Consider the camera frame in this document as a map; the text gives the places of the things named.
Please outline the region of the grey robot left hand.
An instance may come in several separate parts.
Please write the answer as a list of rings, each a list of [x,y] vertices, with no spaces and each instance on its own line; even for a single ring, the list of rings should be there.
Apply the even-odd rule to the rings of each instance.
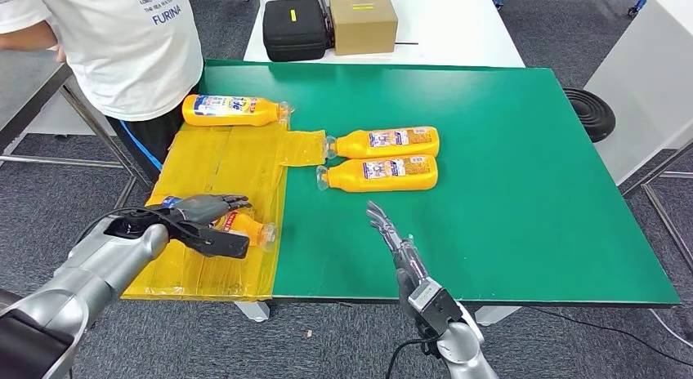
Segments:
[[[244,195],[200,194],[180,199],[170,208],[180,214],[183,225],[207,227],[229,212],[251,206]]]

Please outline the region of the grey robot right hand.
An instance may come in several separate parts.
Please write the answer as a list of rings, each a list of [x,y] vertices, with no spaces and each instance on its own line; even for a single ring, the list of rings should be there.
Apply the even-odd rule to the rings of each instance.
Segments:
[[[385,211],[373,201],[367,202],[366,215],[369,224],[383,238],[393,257],[396,268],[396,282],[399,288],[399,299],[403,310],[413,317],[419,315],[423,304],[416,301],[412,294],[427,277],[421,258],[412,241],[404,238],[395,227]]]

